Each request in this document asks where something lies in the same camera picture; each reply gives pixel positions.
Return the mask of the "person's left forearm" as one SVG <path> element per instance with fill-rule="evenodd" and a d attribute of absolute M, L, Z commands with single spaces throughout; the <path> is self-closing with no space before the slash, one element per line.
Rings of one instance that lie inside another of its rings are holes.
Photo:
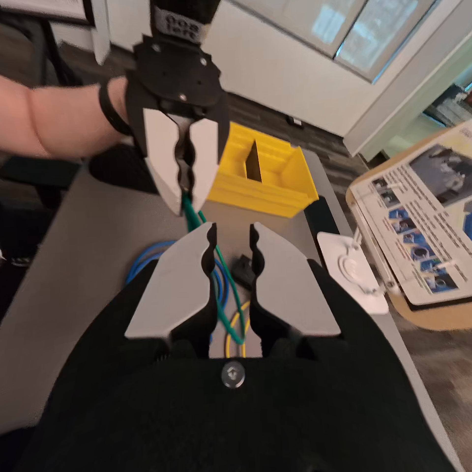
<path fill-rule="evenodd" d="M 4 151 L 38 155 L 42 148 L 30 117 L 31 89 L 0 77 L 0 145 Z"/>

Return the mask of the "yellow plastic bin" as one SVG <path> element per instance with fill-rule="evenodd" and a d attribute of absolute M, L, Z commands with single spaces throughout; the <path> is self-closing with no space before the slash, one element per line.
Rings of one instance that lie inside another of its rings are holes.
<path fill-rule="evenodd" d="M 300 147 L 230 123 L 208 201 L 292 218 L 318 199 Z"/>

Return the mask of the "bookshelf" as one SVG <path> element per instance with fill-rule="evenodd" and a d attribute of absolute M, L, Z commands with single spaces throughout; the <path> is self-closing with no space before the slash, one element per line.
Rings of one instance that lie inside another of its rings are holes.
<path fill-rule="evenodd" d="M 472 119 L 472 86 L 452 84 L 422 113 L 443 127 L 455 127 Z"/>

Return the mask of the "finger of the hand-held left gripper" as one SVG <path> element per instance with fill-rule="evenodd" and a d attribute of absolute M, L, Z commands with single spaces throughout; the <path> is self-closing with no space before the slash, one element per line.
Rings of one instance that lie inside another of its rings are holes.
<path fill-rule="evenodd" d="M 145 163 L 164 203 L 177 216 L 182 213 L 180 167 L 176 147 L 185 130 L 185 119 L 157 109 L 143 109 L 147 157 Z"/>
<path fill-rule="evenodd" d="M 207 118 L 191 120 L 187 131 L 187 178 L 192 207 L 200 211 L 219 168 L 219 128 Z"/>

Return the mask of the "black ethernet port coupler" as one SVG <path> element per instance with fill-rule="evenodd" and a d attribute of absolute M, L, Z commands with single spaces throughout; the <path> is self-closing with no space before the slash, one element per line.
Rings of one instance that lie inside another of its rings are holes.
<path fill-rule="evenodd" d="M 255 280 L 255 273 L 252 269 L 251 258 L 241 255 L 232 265 L 231 275 L 233 280 L 247 290 L 251 290 Z"/>

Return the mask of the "white mounting plate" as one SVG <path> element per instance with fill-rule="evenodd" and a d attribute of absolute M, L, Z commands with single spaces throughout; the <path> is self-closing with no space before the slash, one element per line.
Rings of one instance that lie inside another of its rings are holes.
<path fill-rule="evenodd" d="M 369 315 L 387 315 L 384 291 L 355 238 L 319 232 L 317 242 L 330 276 Z"/>

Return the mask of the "glass window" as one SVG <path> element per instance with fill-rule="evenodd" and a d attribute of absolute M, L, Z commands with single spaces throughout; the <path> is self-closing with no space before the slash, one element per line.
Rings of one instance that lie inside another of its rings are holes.
<path fill-rule="evenodd" d="M 230 4 L 374 84 L 440 0 L 232 0 Z"/>

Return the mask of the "black pad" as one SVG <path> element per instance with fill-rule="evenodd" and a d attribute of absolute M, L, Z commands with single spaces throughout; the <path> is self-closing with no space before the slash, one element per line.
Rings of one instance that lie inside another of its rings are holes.
<path fill-rule="evenodd" d="M 317 200 L 308 205 L 304 209 L 304 215 L 315 241 L 318 233 L 321 232 L 340 234 L 325 197 L 319 196 Z"/>

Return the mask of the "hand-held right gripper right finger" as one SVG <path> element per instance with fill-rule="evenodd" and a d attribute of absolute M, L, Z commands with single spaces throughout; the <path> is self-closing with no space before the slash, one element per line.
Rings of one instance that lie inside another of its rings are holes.
<path fill-rule="evenodd" d="M 295 349 L 311 338 L 335 338 L 341 329 L 312 270 L 295 245 L 260 222 L 251 224 L 250 325 L 268 357 L 279 339 Z"/>

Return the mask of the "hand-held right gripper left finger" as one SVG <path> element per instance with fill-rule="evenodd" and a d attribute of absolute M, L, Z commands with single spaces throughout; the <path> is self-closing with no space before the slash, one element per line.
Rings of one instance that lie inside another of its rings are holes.
<path fill-rule="evenodd" d="M 206 222 L 160 257 L 125 331 L 127 339 L 160 339 L 169 347 L 188 341 L 197 357 L 209 357 L 218 322 L 212 272 L 217 226 Z"/>

